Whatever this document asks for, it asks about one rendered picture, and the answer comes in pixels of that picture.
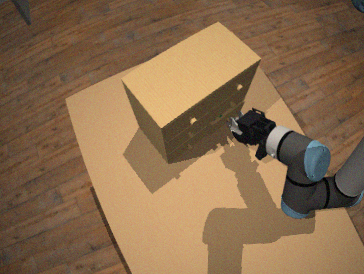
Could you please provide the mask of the tan wooden chest of drawers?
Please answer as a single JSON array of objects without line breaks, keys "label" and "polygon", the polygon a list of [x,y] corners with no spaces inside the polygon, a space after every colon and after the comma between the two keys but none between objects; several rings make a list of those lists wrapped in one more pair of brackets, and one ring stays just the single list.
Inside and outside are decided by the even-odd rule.
[{"label": "tan wooden chest of drawers", "polygon": [[217,90],[258,62],[250,87],[260,61],[254,51],[217,22],[121,80],[140,129],[170,164],[166,143],[176,135],[166,141],[164,127],[214,92],[207,136],[213,108],[217,106],[214,107]]}]

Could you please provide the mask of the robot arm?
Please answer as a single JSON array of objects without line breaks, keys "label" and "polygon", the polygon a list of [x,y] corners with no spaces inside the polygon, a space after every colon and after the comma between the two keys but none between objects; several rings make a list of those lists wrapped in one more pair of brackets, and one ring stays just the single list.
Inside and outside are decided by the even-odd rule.
[{"label": "robot arm", "polygon": [[349,208],[363,197],[364,136],[333,177],[324,177],[331,160],[328,147],[285,126],[271,131],[266,149],[260,141],[255,157],[261,160],[267,155],[287,166],[281,209],[289,217],[302,219],[310,210]]}]

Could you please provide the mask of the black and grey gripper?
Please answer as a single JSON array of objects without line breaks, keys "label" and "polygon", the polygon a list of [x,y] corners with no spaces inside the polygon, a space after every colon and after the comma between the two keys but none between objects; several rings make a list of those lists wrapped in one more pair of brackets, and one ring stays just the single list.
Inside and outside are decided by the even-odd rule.
[{"label": "black and grey gripper", "polygon": [[268,135],[276,127],[276,123],[267,119],[264,112],[255,108],[252,108],[252,110],[245,114],[238,110],[238,118],[229,117],[230,122],[226,121],[226,124],[238,142],[256,146],[260,143],[260,140],[263,140],[263,145],[266,149]]}]

